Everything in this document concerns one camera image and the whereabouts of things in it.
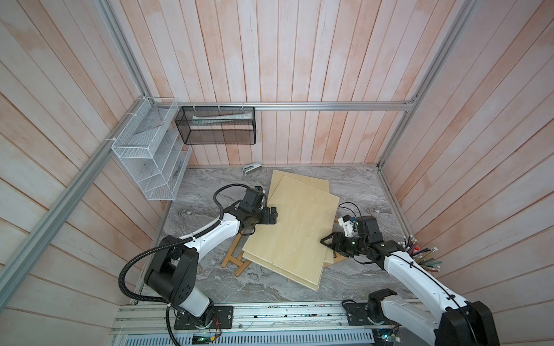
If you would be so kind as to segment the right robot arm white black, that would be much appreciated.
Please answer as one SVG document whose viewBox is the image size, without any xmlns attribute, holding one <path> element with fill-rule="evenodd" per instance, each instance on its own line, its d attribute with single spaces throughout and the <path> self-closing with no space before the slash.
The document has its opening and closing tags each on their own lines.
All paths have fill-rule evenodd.
<svg viewBox="0 0 554 346">
<path fill-rule="evenodd" d="M 364 305 L 351 299 L 342 301 L 348 314 L 376 326 L 392 322 L 429 345 L 499 345 L 491 310 L 440 283 L 401 244 L 384 240 L 375 217 L 344 216 L 338 224 L 341 231 L 322 238 L 322 245 L 343 257 L 365 257 L 369 264 L 399 280 L 422 303 L 417 307 L 385 288 L 369 294 Z"/>
</svg>

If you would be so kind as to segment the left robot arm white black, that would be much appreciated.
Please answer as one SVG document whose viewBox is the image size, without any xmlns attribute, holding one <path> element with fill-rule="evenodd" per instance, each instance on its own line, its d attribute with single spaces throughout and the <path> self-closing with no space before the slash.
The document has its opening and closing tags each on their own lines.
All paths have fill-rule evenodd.
<svg viewBox="0 0 554 346">
<path fill-rule="evenodd" d="M 242 199 L 224 208 L 217 200 L 219 193 L 231 187 L 245 188 Z M 180 313 L 187 313 L 200 325 L 211 322 L 213 301 L 196 287 L 198 266 L 210 251 L 222 242 L 245 230 L 255 231 L 258 224 L 274 225 L 275 207 L 267 206 L 267 196 L 261 186 L 225 185 L 213 195 L 219 217 L 187 236 L 166 236 L 161 249 L 154 253 L 145 275 L 145 284 Z"/>
</svg>

